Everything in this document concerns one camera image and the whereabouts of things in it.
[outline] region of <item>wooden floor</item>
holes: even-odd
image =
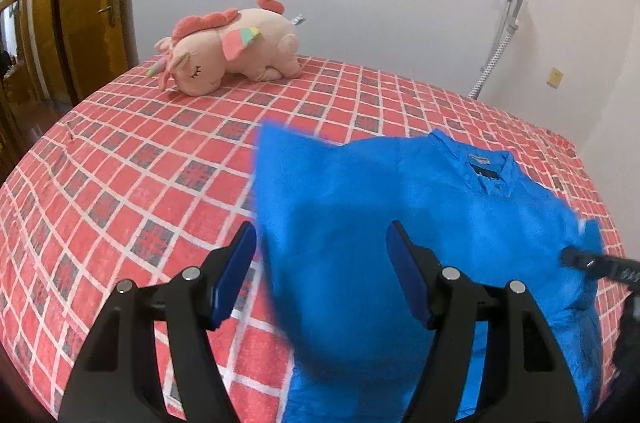
[[[14,110],[14,116],[28,146],[33,146],[67,112],[53,102],[31,102]]]

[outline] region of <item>metal screw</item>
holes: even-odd
[[[458,280],[460,278],[460,271],[453,267],[446,267],[442,270],[442,276],[447,280]]]
[[[200,276],[200,268],[190,266],[182,271],[182,278],[185,280],[195,280]]]
[[[133,281],[126,278],[116,284],[116,291],[118,293],[126,293],[127,291],[131,291],[132,287]]]
[[[524,285],[524,283],[520,282],[519,280],[512,280],[511,282],[509,282],[509,287],[511,291],[517,293],[518,295],[524,293],[527,290],[526,285]]]

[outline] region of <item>shirt collar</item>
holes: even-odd
[[[473,189],[484,189],[484,186],[481,184],[481,180],[479,180],[478,175],[476,175],[476,172],[469,163],[472,162],[482,167],[484,165],[481,164],[481,161],[485,160],[488,161],[488,165],[499,168],[498,174],[500,174],[500,179],[504,182],[504,186],[500,187],[500,189],[495,188],[490,195],[511,195],[514,183],[517,180],[516,172],[518,170],[518,164],[511,152],[506,150],[492,151],[476,148],[450,138],[439,129],[431,132],[430,136],[433,136],[438,142],[437,145],[440,146],[445,154],[449,154],[449,159],[452,160],[456,170],[460,172],[466,183]]]

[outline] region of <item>red checkered bedsheet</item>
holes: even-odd
[[[620,238],[568,141],[452,92],[392,74],[300,58],[297,80],[228,78],[210,96],[160,92],[135,67],[67,114],[0,188],[0,337],[53,414],[82,340],[114,284],[168,281],[199,264],[252,216],[252,149],[270,118],[335,143],[434,128],[520,166]],[[624,291],[602,281],[597,307],[608,381]],[[181,412],[166,330],[156,327],[171,412]],[[262,266],[252,263],[233,316],[210,336],[243,422],[277,421],[292,357],[274,327]]]

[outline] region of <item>black gripper frame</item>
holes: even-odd
[[[398,221],[389,226],[386,245],[412,314],[436,332],[403,423],[456,420],[480,321],[488,322],[480,395],[475,413],[460,423],[584,421],[562,350],[522,282],[501,289],[443,269]]]
[[[230,316],[255,243],[254,227],[243,223],[229,246],[207,256],[199,275],[190,268],[167,284],[143,288],[119,282],[82,345],[59,421],[182,421],[166,410],[157,367],[154,321],[166,321],[186,421],[239,423],[206,331]],[[477,321],[489,327],[478,408],[459,421],[582,421],[564,356],[526,289],[515,292],[513,282],[504,289],[478,285],[459,270],[443,271],[397,221],[388,228],[387,248],[414,316],[436,333],[404,423],[455,420]]]
[[[609,384],[609,393],[588,419],[589,423],[634,423],[640,421],[640,262],[598,253],[585,253],[574,247],[562,250],[565,266],[583,271],[591,279],[606,278],[628,287],[620,316],[620,334],[613,352],[617,372]]]
[[[206,331],[231,315],[255,246],[255,228],[245,222],[229,246],[211,251],[200,268],[187,268],[167,284],[138,288],[129,281],[123,288],[119,282],[78,354],[58,420],[182,422],[167,412],[162,396],[154,321],[165,321],[186,420],[239,423]]]

